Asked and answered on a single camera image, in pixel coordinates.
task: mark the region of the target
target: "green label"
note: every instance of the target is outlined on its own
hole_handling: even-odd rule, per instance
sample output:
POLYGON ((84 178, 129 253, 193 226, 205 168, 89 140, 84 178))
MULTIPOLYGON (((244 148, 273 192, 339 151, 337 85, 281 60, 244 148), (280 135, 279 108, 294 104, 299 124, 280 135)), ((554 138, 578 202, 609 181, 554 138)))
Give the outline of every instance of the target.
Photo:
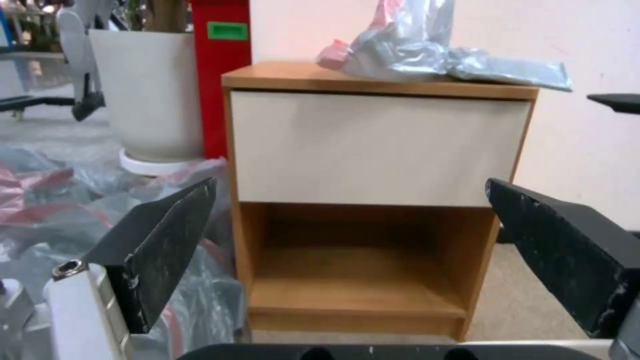
POLYGON ((216 22, 207 23, 209 40, 248 40, 248 26, 242 22, 216 22))

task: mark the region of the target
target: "screw hole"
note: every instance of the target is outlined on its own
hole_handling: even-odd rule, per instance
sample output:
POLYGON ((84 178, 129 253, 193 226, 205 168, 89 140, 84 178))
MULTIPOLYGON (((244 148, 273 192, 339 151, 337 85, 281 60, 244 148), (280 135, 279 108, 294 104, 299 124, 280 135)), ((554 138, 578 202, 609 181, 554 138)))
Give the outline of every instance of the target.
POLYGON ((81 264, 82 263, 80 262, 80 260, 69 260, 66 263, 58 266, 58 271, 61 273, 72 271, 79 268, 81 264))
POLYGON ((333 360, 333 355, 325 348, 314 347, 305 351, 300 360, 333 360))

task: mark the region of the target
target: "shelf bottom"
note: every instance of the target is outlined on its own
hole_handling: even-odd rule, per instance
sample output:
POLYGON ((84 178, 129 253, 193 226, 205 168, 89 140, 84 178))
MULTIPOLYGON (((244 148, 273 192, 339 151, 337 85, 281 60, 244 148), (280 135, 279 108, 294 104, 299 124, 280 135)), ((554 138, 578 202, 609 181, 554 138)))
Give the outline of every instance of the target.
POLYGON ((447 336, 461 341, 464 319, 358 316, 358 315, 305 315, 286 312, 251 310, 251 328, 263 331, 356 332, 362 334, 407 334, 447 336))
POLYGON ((452 336, 466 312, 424 251, 362 244, 263 249, 252 327, 452 336))

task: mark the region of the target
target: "nightstand top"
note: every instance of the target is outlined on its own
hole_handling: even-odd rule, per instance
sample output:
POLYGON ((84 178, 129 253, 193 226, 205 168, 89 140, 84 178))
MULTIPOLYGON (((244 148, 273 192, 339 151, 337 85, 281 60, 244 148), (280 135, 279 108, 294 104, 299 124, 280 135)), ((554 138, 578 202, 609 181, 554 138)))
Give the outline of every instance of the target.
POLYGON ((355 78, 327 70, 315 63, 274 61, 243 67, 222 75, 222 84, 231 89, 346 94, 390 94, 428 97, 462 97, 533 101, 534 86, 434 81, 395 83, 355 78))

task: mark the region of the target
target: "wooden nightstand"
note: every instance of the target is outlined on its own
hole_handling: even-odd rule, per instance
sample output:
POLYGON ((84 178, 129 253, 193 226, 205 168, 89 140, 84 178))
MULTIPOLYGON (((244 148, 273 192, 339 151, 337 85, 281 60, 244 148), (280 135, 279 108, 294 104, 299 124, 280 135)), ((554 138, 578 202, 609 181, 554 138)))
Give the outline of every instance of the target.
POLYGON ((237 271, 254 329, 462 340, 538 89, 355 79, 310 63, 223 76, 237 271))

